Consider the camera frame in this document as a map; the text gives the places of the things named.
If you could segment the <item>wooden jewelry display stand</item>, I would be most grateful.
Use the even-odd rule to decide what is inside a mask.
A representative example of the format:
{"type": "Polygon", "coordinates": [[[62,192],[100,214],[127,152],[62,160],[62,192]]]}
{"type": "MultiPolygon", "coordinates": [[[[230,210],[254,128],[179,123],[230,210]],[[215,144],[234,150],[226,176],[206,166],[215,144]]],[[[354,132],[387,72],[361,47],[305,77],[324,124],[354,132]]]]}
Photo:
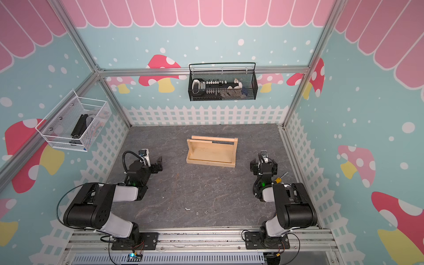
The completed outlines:
{"type": "Polygon", "coordinates": [[[236,167],[238,138],[216,138],[209,136],[192,136],[187,140],[188,164],[236,167]]]}

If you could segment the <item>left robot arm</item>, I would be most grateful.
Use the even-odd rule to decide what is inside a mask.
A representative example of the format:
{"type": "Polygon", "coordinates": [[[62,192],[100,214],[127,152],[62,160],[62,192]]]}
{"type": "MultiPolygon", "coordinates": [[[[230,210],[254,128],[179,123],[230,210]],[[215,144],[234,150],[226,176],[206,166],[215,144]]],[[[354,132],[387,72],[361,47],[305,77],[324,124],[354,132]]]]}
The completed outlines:
{"type": "Polygon", "coordinates": [[[162,157],[155,163],[149,158],[149,150],[135,153],[125,151],[122,155],[125,180],[117,184],[87,182],[78,185],[72,202],[63,216],[57,220],[71,229],[99,231],[109,236],[108,243],[114,251],[155,250],[158,233],[142,233],[139,225],[124,220],[112,213],[112,206],[118,202],[139,202],[148,191],[152,174],[163,170],[162,157]]]}

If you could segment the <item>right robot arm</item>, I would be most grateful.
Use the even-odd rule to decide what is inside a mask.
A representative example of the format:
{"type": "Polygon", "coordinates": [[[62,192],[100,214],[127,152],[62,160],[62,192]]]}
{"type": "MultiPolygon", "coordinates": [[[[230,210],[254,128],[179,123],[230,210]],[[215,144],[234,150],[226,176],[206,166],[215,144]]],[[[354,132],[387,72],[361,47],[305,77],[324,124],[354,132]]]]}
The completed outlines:
{"type": "Polygon", "coordinates": [[[285,184],[278,177],[278,164],[261,151],[250,162],[250,171],[257,177],[253,195],[261,202],[274,203],[274,217],[265,221],[258,232],[244,230],[241,238],[248,250],[290,248],[288,234],[318,224],[318,215],[302,183],[285,184]]]}

